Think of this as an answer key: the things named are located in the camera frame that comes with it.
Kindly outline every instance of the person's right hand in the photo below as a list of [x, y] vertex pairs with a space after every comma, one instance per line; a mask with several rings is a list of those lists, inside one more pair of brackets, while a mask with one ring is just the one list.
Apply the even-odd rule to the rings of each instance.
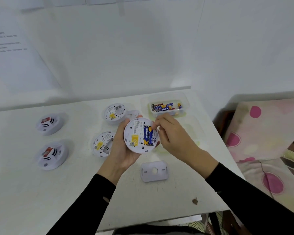
[[200, 148], [169, 113], [158, 116], [151, 128], [158, 126], [162, 146], [176, 158], [186, 162], [186, 157], [199, 153]]

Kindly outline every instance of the red sticker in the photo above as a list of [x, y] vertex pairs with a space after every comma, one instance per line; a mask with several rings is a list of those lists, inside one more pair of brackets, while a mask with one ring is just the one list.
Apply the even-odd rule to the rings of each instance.
[[47, 122], [47, 121], [50, 121], [51, 120], [51, 117], [48, 117], [48, 118], [45, 118], [43, 120], [41, 120], [41, 123], [44, 123], [44, 122]]
[[43, 152], [43, 154], [41, 154], [44, 158], [46, 158], [48, 156], [48, 154], [52, 151], [53, 148], [49, 147], [47, 148], [47, 150], [45, 150]]

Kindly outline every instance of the hand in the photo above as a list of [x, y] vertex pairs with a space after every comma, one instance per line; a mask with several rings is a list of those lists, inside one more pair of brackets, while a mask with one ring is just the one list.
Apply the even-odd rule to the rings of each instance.
[[124, 142], [124, 129], [128, 123], [129, 119], [125, 119], [119, 124], [118, 130], [113, 139], [110, 155], [106, 158], [98, 171], [99, 175], [107, 178], [114, 185], [117, 185], [121, 175], [133, 165], [141, 155], [129, 150]]
[[200, 149], [180, 123], [169, 113], [157, 117], [152, 129], [159, 128], [162, 146], [177, 159], [188, 164], [205, 179], [213, 172], [218, 162]]

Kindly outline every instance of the person's left hand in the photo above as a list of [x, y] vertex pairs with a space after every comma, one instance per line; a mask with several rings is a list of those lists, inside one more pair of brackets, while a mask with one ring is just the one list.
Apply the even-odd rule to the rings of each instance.
[[114, 136], [110, 155], [106, 158], [97, 174], [102, 175], [117, 185], [121, 175], [136, 162], [141, 154], [134, 153], [128, 149], [124, 142], [123, 134], [129, 119], [125, 119], [119, 124]]

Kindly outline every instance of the round white device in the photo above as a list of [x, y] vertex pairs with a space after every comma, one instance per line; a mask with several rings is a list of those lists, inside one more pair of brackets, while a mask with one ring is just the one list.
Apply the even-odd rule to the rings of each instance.
[[126, 110], [125, 106], [120, 103], [115, 103], [110, 106], [108, 106], [103, 112], [102, 112], [102, 118], [108, 123], [108, 124], [119, 124], [123, 122], [126, 118], [129, 118], [130, 120], [136, 118], [139, 115], [138, 110]]
[[48, 114], [39, 119], [36, 129], [42, 135], [51, 135], [62, 128], [64, 120], [58, 114]]
[[115, 132], [107, 131], [100, 134], [92, 144], [92, 150], [98, 157], [107, 157], [110, 154]]
[[43, 170], [52, 170], [60, 166], [68, 157], [69, 150], [61, 142], [51, 142], [43, 146], [35, 155], [38, 166]]
[[126, 146], [135, 153], [147, 153], [157, 146], [158, 131], [152, 130], [152, 121], [145, 118], [131, 120], [124, 130]]

